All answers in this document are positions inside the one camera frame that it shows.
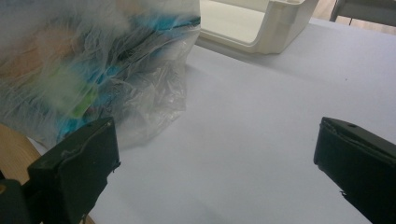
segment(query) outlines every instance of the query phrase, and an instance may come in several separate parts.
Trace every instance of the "white tray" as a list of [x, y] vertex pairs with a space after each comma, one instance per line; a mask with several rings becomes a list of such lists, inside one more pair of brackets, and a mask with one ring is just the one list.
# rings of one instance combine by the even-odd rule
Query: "white tray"
[[201, 0], [201, 37], [254, 53], [280, 53], [318, 0]]

